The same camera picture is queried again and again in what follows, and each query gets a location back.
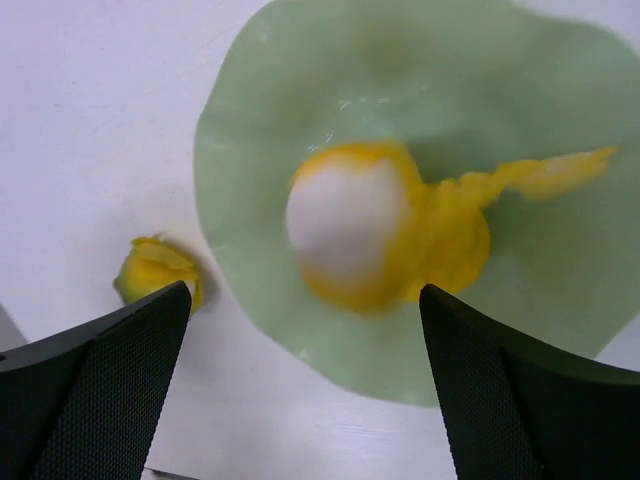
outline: white surface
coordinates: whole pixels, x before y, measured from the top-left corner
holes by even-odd
[[[191,148],[232,37],[262,0],[0,2],[0,302],[36,340],[119,306],[134,236],[214,269]],[[529,0],[640,46],[635,0]],[[632,325],[603,358],[640,367]],[[223,288],[189,326],[149,466],[201,479],[452,479],[440,414],[340,390]]]
[[[334,161],[350,161],[343,157]],[[334,285],[352,287],[380,276],[410,211],[406,185],[386,159],[367,170],[329,164],[301,178],[285,218],[296,257]]]

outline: white patch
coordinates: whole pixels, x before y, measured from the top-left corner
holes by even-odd
[[[353,285],[380,272],[409,208],[391,161],[360,172],[333,164],[294,185],[286,212],[289,242],[318,273]]]

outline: green plate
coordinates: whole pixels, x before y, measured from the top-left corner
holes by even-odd
[[[328,144],[394,136],[427,180],[600,146],[597,183],[546,204],[505,195],[492,254],[461,298],[553,345],[595,355],[635,316],[640,62],[592,26],[506,0],[277,0],[242,29],[195,142],[202,228],[248,316],[338,385],[435,405],[415,305],[384,321],[302,284],[284,231],[289,180]]]

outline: white table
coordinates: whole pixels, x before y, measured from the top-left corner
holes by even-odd
[[[195,123],[264,0],[0,2],[0,302],[29,341],[120,306],[138,235],[199,252]],[[636,0],[529,0],[640,48]],[[602,357],[640,368],[640,324]],[[230,292],[192,320],[148,466],[200,479],[452,479],[436,409],[361,398],[257,331]]]

